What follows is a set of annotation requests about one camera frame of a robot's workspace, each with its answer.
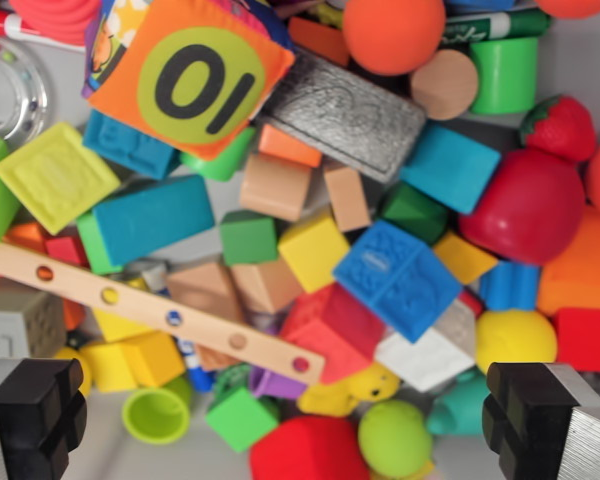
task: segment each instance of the green plastic cup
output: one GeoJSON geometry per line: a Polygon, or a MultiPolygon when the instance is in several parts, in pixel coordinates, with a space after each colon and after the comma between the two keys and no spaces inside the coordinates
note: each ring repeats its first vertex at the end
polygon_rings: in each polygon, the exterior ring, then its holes
{"type": "Polygon", "coordinates": [[[193,391],[183,377],[159,388],[142,388],[127,398],[122,422],[141,442],[165,445],[189,430],[193,391]]]}

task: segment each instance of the blue block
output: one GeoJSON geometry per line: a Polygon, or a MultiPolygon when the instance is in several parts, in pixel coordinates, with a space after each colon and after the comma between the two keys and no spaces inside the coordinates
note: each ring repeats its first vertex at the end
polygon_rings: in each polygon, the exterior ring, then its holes
{"type": "Polygon", "coordinates": [[[539,267],[501,261],[480,278],[480,297],[493,311],[535,310],[539,281],[539,267]]]}
{"type": "Polygon", "coordinates": [[[358,239],[333,273],[410,342],[417,341],[462,291],[424,242],[382,220],[358,239]]]}
{"type": "Polygon", "coordinates": [[[198,176],[175,177],[93,208],[113,265],[124,265],[215,224],[198,176]]]}
{"type": "Polygon", "coordinates": [[[179,165],[173,147],[95,110],[82,143],[104,158],[156,180],[166,178],[179,165]]]}
{"type": "Polygon", "coordinates": [[[500,152],[430,124],[400,178],[460,213],[471,213],[500,162],[500,152]]]}

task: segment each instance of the green ball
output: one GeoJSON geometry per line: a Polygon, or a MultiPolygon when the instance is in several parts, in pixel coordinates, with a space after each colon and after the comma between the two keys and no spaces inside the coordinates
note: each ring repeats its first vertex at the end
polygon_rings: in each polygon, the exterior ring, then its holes
{"type": "Polygon", "coordinates": [[[433,437],[420,410],[401,400],[388,400],[362,417],[358,443],[373,470],[386,477],[406,477],[431,458],[433,437]]]}

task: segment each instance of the red block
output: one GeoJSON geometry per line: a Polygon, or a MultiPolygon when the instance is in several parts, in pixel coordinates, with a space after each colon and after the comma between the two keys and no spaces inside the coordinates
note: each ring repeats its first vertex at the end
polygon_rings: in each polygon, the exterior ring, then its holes
{"type": "Polygon", "coordinates": [[[558,334],[556,361],[579,372],[600,372],[600,310],[563,308],[553,322],[558,334]]]}
{"type": "Polygon", "coordinates": [[[369,480],[354,426],[343,418],[296,417],[251,449],[253,480],[369,480]]]}
{"type": "Polygon", "coordinates": [[[298,297],[280,336],[324,355],[322,383],[333,383],[364,370],[385,325],[337,283],[298,297]]]}

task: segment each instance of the wooden stick with holes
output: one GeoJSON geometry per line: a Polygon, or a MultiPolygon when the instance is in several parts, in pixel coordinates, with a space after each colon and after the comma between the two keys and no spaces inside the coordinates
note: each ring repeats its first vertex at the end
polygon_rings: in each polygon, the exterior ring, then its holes
{"type": "Polygon", "coordinates": [[[324,368],[324,357],[279,338],[7,243],[0,244],[0,275],[132,318],[303,383],[317,383],[324,368]]]}

